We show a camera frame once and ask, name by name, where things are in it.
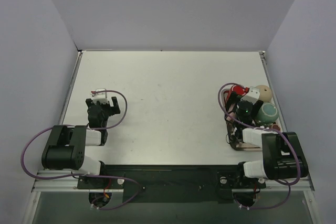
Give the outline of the red enamel mug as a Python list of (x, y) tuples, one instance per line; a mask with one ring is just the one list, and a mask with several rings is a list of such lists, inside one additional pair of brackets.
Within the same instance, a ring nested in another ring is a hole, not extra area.
[(236, 93), (237, 95), (244, 96), (248, 93), (248, 91), (249, 91), (248, 87), (244, 88), (244, 87), (239, 86), (239, 85), (233, 85), (233, 86), (231, 86), (231, 88), (228, 92), (227, 98), (229, 98), (232, 93)]

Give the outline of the green glazed mug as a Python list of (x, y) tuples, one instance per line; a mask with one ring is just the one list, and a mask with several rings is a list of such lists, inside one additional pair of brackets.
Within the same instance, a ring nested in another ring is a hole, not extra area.
[(273, 124), (279, 117), (279, 111), (272, 103), (264, 103), (259, 109), (255, 122), (261, 125)]

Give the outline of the beige ceramic mug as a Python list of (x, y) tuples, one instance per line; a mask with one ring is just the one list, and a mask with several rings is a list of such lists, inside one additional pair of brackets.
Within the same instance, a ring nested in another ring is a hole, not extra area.
[(258, 85), (256, 88), (259, 90), (259, 100), (263, 102), (271, 102), (273, 93), (270, 87), (266, 85)]

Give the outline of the brown speckled mug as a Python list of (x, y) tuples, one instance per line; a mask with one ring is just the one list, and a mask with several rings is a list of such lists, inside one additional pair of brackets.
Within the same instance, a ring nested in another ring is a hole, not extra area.
[(273, 124), (273, 125), (271, 125), (270, 128), (273, 129), (273, 130), (281, 131), (280, 126), (277, 125), (277, 124)]

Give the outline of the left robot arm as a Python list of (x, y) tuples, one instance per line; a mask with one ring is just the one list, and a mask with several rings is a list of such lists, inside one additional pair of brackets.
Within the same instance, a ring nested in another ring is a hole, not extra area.
[(120, 114), (116, 97), (111, 101), (106, 96), (86, 99), (88, 125), (52, 127), (41, 156), (43, 168), (70, 170), (90, 175), (89, 181), (96, 188), (108, 182), (107, 173), (101, 171), (102, 162), (85, 155), (87, 146), (104, 146), (107, 137), (108, 118)]

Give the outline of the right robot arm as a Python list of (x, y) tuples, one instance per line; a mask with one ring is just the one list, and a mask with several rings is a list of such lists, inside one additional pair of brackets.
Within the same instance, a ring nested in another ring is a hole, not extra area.
[(235, 182), (248, 186), (254, 178), (270, 180), (308, 176), (309, 169), (298, 136), (282, 132), (279, 113), (270, 102), (244, 99), (244, 92), (225, 89), (220, 98), (226, 109), (227, 141), (236, 151), (260, 151), (262, 158), (244, 162)]

